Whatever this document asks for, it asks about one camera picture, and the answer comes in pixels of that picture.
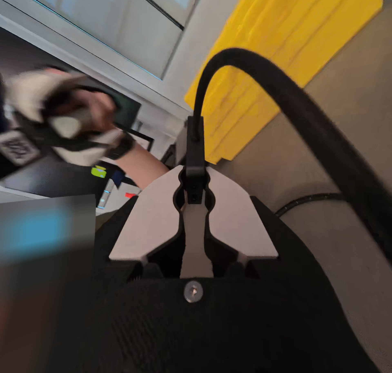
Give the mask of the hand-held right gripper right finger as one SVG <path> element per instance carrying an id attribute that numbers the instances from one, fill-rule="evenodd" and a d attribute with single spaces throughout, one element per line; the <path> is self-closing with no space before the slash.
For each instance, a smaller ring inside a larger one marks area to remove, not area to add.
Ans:
<path id="1" fill-rule="evenodd" d="M 215 202 L 208 214 L 209 231 L 223 248 L 234 251 L 234 261 L 246 266 L 257 259 L 276 259 L 278 252 L 250 195 L 240 185 L 207 168 L 208 189 Z"/>

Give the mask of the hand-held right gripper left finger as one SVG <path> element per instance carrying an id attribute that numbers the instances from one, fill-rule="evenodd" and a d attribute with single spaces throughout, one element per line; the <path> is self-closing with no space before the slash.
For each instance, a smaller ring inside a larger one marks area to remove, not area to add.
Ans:
<path id="1" fill-rule="evenodd" d="M 184 167 L 176 166 L 145 188 L 109 254 L 111 261 L 168 262 L 185 249 Z"/>

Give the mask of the black adapter with cable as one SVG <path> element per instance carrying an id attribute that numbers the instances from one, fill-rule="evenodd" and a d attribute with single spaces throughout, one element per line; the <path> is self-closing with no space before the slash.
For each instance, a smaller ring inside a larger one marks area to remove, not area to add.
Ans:
<path id="1" fill-rule="evenodd" d="M 189 203 L 201 203 L 205 186 L 203 101 L 213 76 L 225 66 L 246 73 L 279 106 L 391 264 L 391 193 L 303 89 L 270 60 L 243 48 L 218 52 L 207 63 L 199 80 L 194 113 L 187 125 L 185 170 Z"/>

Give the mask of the yellow plastic bin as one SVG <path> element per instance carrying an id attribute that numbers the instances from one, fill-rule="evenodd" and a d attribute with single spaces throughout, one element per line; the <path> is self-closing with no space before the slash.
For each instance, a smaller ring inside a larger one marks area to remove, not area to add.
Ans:
<path id="1" fill-rule="evenodd" d="M 383 7 L 383 0 L 239 0 L 184 97 L 194 108 L 203 68 L 219 51 L 244 48 L 305 87 Z M 205 160 L 233 160 L 279 113 L 245 73 L 220 69 L 203 103 Z"/>

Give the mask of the person's left forearm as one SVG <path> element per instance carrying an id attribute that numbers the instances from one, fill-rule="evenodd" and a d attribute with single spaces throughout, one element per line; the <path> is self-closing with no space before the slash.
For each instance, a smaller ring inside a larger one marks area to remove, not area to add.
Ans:
<path id="1" fill-rule="evenodd" d="M 169 172 L 163 163 L 136 142 L 115 162 L 141 190 Z"/>

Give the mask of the person's left hand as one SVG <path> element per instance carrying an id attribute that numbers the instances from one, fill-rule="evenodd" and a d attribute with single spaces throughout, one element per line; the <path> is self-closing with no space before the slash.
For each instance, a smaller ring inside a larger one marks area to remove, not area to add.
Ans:
<path id="1" fill-rule="evenodd" d="M 97 91 L 78 89 L 71 92 L 67 101 L 56 108 L 60 115 L 68 115 L 78 109 L 88 109 L 91 115 L 91 131 L 107 132 L 115 128 L 113 99 Z"/>

